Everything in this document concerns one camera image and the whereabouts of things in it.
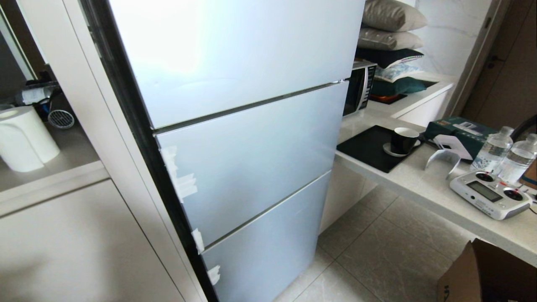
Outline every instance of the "marble wall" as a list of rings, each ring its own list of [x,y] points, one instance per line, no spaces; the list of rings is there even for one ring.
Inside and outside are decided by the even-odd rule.
[[[413,62],[424,71],[460,77],[491,0],[416,0],[429,25],[413,31],[424,42],[425,57]]]

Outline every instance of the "gray pillow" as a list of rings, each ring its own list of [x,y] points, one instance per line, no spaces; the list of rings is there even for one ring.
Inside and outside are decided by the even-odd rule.
[[[362,22],[389,32],[416,30],[428,24],[417,9],[396,0],[367,0]]]
[[[360,29],[358,47],[380,51],[416,49],[423,47],[423,40],[409,32],[385,32],[369,27]]]

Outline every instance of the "light blue refrigerator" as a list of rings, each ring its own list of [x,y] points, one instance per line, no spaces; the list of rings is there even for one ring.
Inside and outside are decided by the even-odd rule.
[[[82,0],[210,300],[312,261],[364,0]]]

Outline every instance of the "paper towel roll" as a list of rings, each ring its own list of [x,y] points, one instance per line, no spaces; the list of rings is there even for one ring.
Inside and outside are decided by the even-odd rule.
[[[33,107],[0,111],[0,156],[11,170],[28,172],[42,168],[59,153]]]

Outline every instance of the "green box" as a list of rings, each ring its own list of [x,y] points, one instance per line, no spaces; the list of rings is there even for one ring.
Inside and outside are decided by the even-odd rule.
[[[495,133],[498,131],[465,118],[448,117],[429,122],[424,136],[432,140],[438,134],[453,135],[461,141],[472,158],[475,158],[489,135]]]

